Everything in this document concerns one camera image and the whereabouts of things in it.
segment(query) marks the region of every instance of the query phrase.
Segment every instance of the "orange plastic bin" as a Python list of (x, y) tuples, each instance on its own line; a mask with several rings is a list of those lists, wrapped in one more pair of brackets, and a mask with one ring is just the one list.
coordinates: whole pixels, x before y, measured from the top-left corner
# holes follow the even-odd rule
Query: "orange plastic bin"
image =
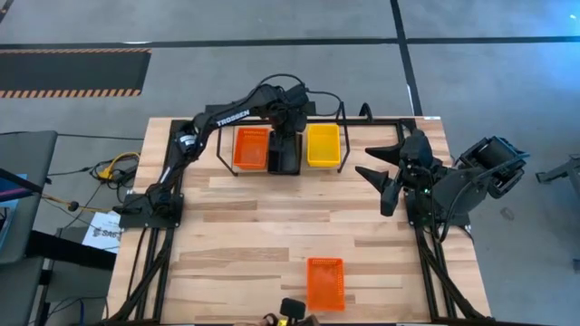
[(308, 258), (308, 309), (344, 311), (344, 269), (340, 258)]
[(239, 128), (237, 130), (234, 165), (242, 169), (266, 168), (268, 129)]

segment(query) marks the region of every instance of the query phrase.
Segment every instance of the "concrete floor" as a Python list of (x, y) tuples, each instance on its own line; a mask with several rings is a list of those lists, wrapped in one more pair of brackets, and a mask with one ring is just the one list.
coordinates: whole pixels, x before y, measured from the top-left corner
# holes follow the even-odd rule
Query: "concrete floor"
[[(572, 0), (400, 0), (400, 6), (407, 37), (579, 32), (570, 15), (580, 18), (580, 4)], [(0, 24), (0, 43), (347, 36), (395, 37), (390, 3), (15, 0)], [(540, 186), (534, 173), (580, 152), (580, 44), (410, 45), (410, 52), (423, 113), (443, 118), (454, 156), (491, 135), (532, 155), (511, 193), (488, 199), (471, 215), (493, 315), (503, 321), (577, 324), (580, 275), (571, 262), (580, 257), (578, 198), (567, 180)], [(411, 115), (397, 45), (154, 49), (142, 96), (1, 100), (0, 132), (55, 129), (142, 137), (149, 117), (192, 116), (207, 103), (240, 98), (274, 72), (295, 73), (313, 89), (338, 93), (351, 114), (367, 101), (375, 115)], [(139, 148), (139, 141), (59, 138), (52, 171)], [(82, 175), (55, 178), (48, 190), (82, 202), (95, 187)], [(93, 202), (115, 203), (108, 190)], [(53, 232), (69, 220), (43, 205), (35, 227)], [(51, 322), (57, 324), (57, 318)]]

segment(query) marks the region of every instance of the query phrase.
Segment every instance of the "black bracket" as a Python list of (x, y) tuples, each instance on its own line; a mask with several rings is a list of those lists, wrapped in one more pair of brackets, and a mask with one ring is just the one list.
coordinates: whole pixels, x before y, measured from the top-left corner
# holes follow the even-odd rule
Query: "black bracket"
[(362, 104), (361, 110), (359, 111), (359, 117), (366, 117), (366, 120), (372, 122), (372, 110), (369, 104), (366, 102)]

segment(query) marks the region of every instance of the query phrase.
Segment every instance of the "wooden tabletop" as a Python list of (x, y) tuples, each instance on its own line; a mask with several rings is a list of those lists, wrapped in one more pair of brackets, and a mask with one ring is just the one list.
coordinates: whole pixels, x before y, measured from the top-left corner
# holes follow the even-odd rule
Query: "wooden tabletop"
[[(170, 123), (169, 118), (149, 122), (135, 180), (138, 193), (161, 174)], [(441, 120), (417, 118), (417, 125), (434, 155), (449, 165)], [(356, 165), (396, 171), (364, 153), (366, 147), (395, 144), (394, 127), (348, 130), (352, 151), (341, 174), (305, 168), (300, 177), (233, 177), (215, 155), (217, 133), (211, 135), (206, 151), (184, 176), (186, 204), (173, 242), (162, 323), (258, 321), (278, 312), (285, 297), (305, 302), (308, 257), (344, 260), (346, 309), (314, 312), (320, 321), (429, 321), (419, 254), (402, 199), (394, 216), (381, 216), (379, 193), (354, 171)], [(234, 133), (234, 128), (223, 129), (226, 160)], [(111, 313), (125, 300), (139, 237), (137, 229), (122, 235), (108, 296)], [(148, 238), (133, 287), (141, 277)], [(452, 228), (443, 247), (451, 279), (477, 310), (489, 314), (471, 241)], [(146, 317), (156, 288), (154, 280)], [(440, 291), (438, 296), (445, 315)]]

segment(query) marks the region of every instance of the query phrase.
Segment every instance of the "yellow basket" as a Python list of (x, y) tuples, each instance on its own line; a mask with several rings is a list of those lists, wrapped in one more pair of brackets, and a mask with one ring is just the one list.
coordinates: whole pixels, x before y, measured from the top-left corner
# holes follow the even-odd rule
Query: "yellow basket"
[(338, 125), (314, 124), (308, 126), (308, 165), (332, 168), (341, 163), (341, 137)]

